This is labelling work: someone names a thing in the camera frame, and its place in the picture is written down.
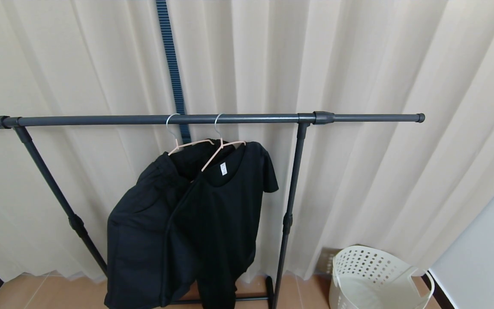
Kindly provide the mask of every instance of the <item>black garment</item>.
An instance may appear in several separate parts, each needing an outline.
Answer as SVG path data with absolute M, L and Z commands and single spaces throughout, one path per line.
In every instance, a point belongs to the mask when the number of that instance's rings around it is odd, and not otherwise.
M 112 210 L 108 218 L 108 293 L 104 299 L 109 308 L 166 306 L 190 289 L 199 261 L 188 241 L 169 223 L 169 217 L 218 149 L 220 141 L 213 142 L 159 156 Z M 221 160 L 234 150 L 227 146 L 217 158 Z
M 232 309 L 235 282 L 255 258 L 262 192 L 278 190 L 272 161 L 257 142 L 241 145 L 200 173 L 171 220 L 201 260 L 196 280 L 205 309 Z

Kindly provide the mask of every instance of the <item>tile floor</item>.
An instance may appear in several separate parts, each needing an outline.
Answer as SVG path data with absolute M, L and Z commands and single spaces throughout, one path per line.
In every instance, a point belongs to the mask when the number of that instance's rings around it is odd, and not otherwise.
M 428 288 L 420 278 L 414 278 L 419 292 L 427 293 Z M 326 309 L 330 278 L 312 276 L 309 280 L 292 274 L 283 277 L 280 290 L 280 309 Z M 265 293 L 264 277 L 257 276 L 249 284 L 238 282 L 238 292 L 244 296 Z M 0 289 L 0 309 L 103 309 L 106 281 L 94 283 L 86 277 L 72 280 L 52 272 L 45 276 L 21 275 L 3 284 Z M 194 284 L 184 299 L 197 298 Z M 169 309 L 200 309 L 201 305 L 172 305 Z M 237 302 L 237 309 L 267 309 L 266 301 Z M 440 309 L 432 297 L 427 309 Z

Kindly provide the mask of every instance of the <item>white plastic basket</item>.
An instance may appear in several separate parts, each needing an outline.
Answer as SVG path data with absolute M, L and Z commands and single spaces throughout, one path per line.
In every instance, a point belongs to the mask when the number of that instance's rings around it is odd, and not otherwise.
M 420 297 L 411 275 L 418 270 L 384 251 L 351 246 L 333 258 L 331 309 L 423 309 L 434 292 Z

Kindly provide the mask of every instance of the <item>black metal garment rack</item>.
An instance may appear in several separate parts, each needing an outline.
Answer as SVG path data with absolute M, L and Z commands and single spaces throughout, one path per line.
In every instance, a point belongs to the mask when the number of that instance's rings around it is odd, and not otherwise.
M 169 119 L 170 124 L 212 124 L 215 122 L 217 115 L 175 115 Z M 45 181 L 53 191 L 53 194 L 60 203 L 62 209 L 68 216 L 70 226 L 77 235 L 83 240 L 85 246 L 92 254 L 98 266 L 106 274 L 106 262 L 100 255 L 100 252 L 94 246 L 90 239 L 84 223 L 76 215 L 68 204 L 66 197 L 58 187 L 49 168 L 43 162 L 43 158 L 35 147 L 32 137 L 26 130 L 26 127 L 43 127 L 56 125 L 137 125 L 137 124 L 165 124 L 169 115 L 120 115 L 120 116 L 55 116 L 55 117 L 9 117 L 0 116 L 0 129 L 14 129 L 20 141 L 24 144 L 37 168 L 45 178 Z M 294 160 L 292 164 L 291 184 L 289 190 L 289 199 L 287 209 L 283 217 L 283 236 L 280 248 L 280 260 L 276 276 L 276 287 L 273 288 L 272 278 L 266 278 L 266 296 L 262 297 L 237 297 L 237 301 L 248 300 L 267 300 L 270 309 L 276 309 L 278 297 L 280 295 L 280 286 L 282 280 L 283 266 L 287 249 L 287 241 L 292 225 L 292 206 L 295 201 L 296 184 L 298 181 L 298 170 L 300 169 L 300 160 L 302 158 L 302 148 L 306 137 L 306 129 L 311 125 L 324 125 L 335 122 L 367 122 L 367 121 L 386 121 L 386 122 L 417 122 L 424 121 L 424 114 L 348 114 L 339 115 L 329 112 L 313 112 L 298 114 L 222 114 L 218 117 L 218 123 L 297 123 L 298 129 L 296 134 L 296 147 Z M 200 303 L 200 300 L 179 300 L 173 304 L 183 303 Z

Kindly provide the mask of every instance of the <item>white clothing tag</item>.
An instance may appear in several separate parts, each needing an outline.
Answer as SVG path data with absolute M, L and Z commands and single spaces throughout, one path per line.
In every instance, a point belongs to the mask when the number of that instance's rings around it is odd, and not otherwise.
M 224 176 L 225 174 L 228 174 L 228 171 L 226 170 L 226 162 L 224 162 L 223 164 L 220 164 L 220 171 L 222 172 L 222 176 Z

